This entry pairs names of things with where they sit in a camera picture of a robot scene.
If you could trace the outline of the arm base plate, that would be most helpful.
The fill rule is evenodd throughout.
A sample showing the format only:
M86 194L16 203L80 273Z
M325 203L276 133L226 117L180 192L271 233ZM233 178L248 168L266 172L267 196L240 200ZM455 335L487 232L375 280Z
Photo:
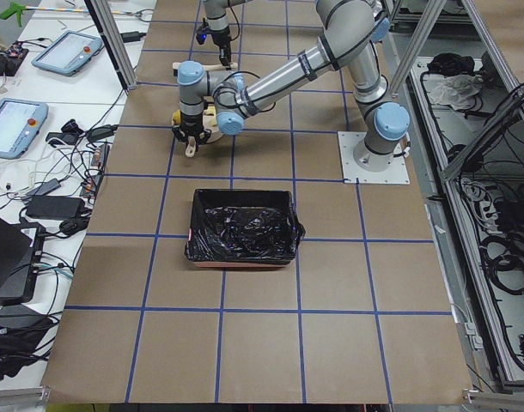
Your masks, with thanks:
M408 185L403 150L398 142L391 154L374 154L365 146L365 132L338 132L343 181L360 185Z

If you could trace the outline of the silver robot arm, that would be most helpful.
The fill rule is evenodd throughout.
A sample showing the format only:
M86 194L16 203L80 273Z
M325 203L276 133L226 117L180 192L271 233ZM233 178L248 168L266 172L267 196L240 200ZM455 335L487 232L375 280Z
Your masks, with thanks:
M226 68L231 67L230 43L232 42L226 10L232 9L234 6L243 3L245 3L245 1L241 0L202 1L205 18L203 19L203 24L197 29L197 42L202 45L205 42L207 36L210 35L213 43L219 48L220 63Z
M230 33L226 12L234 1L204 2L205 19L197 31L199 41L211 35L220 48L220 63L205 66L185 61L174 70L180 91L180 120L174 138L186 145L188 156L206 144L211 131L204 126L207 98L213 99L218 129L228 136L240 134L247 118L268 111L283 97L317 80L326 72L346 68L354 82L354 99L367 132L357 145L362 164L393 157L410 124L408 111L391 101L386 77L377 62L374 43L387 33L389 21L376 1L318 1L315 9L323 24L314 46L300 51L285 65L247 86L245 71L231 64Z

